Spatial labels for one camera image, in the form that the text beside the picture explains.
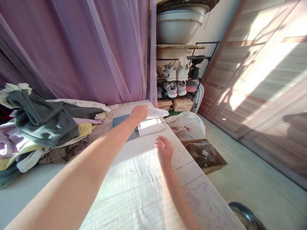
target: white wall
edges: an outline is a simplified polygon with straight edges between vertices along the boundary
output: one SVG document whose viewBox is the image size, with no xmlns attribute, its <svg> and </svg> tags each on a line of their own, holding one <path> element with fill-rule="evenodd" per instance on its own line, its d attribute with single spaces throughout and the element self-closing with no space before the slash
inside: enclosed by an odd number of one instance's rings
<svg viewBox="0 0 307 230">
<path fill-rule="evenodd" d="M 217 42 L 223 39 L 223 36 L 228 28 L 228 25 L 238 7 L 240 0 L 220 0 L 220 2 L 214 7 L 214 9 L 206 14 L 203 25 L 193 39 L 188 43 L 189 45 L 195 45 L 196 42 Z M 214 44 L 205 45 L 206 49 L 196 50 L 194 55 L 206 55 L 211 56 Z M 157 65 L 162 66 L 168 64 L 169 61 L 157 61 Z M 205 68 L 208 62 L 204 60 L 201 64 L 198 64 L 197 67 L 201 68 L 199 77 L 202 77 L 205 72 Z"/>
</svg>

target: yellow clothing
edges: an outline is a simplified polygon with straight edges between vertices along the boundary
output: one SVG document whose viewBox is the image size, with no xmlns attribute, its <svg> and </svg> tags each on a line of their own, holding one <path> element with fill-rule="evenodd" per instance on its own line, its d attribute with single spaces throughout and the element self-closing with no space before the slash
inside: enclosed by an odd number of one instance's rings
<svg viewBox="0 0 307 230">
<path fill-rule="evenodd" d="M 77 138 L 86 136 L 88 134 L 91 134 L 92 130 L 96 126 L 97 126 L 97 124 L 91 124 L 91 123 L 88 123 L 88 122 L 78 124 L 80 135 L 78 137 L 74 138 L 74 139 L 77 139 Z M 41 145 L 35 144 L 32 141 L 28 141 L 24 145 L 24 147 L 16 155 L 9 157 L 9 158 L 0 159 L 0 171 L 7 169 L 12 163 L 14 163 L 16 158 L 18 156 L 20 156 L 21 154 L 24 154 L 24 153 L 27 153 L 27 152 L 32 152 L 32 151 L 37 150 L 37 149 L 42 149 L 44 147 L 45 146 L 41 146 Z"/>
</svg>

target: pink shoe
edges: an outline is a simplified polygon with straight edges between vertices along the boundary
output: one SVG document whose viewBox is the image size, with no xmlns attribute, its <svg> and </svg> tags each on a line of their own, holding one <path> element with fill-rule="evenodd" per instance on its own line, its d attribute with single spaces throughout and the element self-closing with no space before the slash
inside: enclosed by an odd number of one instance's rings
<svg viewBox="0 0 307 230">
<path fill-rule="evenodd" d="M 196 87 L 196 86 L 186 86 L 185 90 L 186 90 L 187 92 L 192 93 L 192 92 L 196 92 L 197 87 Z"/>
</svg>

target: metal bowl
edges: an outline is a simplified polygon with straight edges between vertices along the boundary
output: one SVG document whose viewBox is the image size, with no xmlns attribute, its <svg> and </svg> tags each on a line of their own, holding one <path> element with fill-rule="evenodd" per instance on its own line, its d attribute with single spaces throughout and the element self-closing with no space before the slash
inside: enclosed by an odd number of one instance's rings
<svg viewBox="0 0 307 230">
<path fill-rule="evenodd" d="M 239 220 L 249 230 L 266 230 L 259 218 L 246 206 L 238 202 L 230 202 L 229 207 L 237 215 Z"/>
<path fill-rule="evenodd" d="M 206 5 L 177 6 L 157 14 L 157 44 L 187 44 L 202 26 Z"/>
</svg>

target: pile of clothes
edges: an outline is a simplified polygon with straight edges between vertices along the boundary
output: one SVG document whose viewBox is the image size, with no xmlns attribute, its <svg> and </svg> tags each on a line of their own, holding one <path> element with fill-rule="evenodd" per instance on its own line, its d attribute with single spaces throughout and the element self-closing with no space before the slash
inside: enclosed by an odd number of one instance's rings
<svg viewBox="0 0 307 230">
<path fill-rule="evenodd" d="M 44 100 L 26 83 L 7 84 L 0 104 L 15 118 L 0 125 L 0 189 L 39 164 L 64 164 L 89 145 L 87 135 L 104 122 L 105 104 Z"/>
</svg>

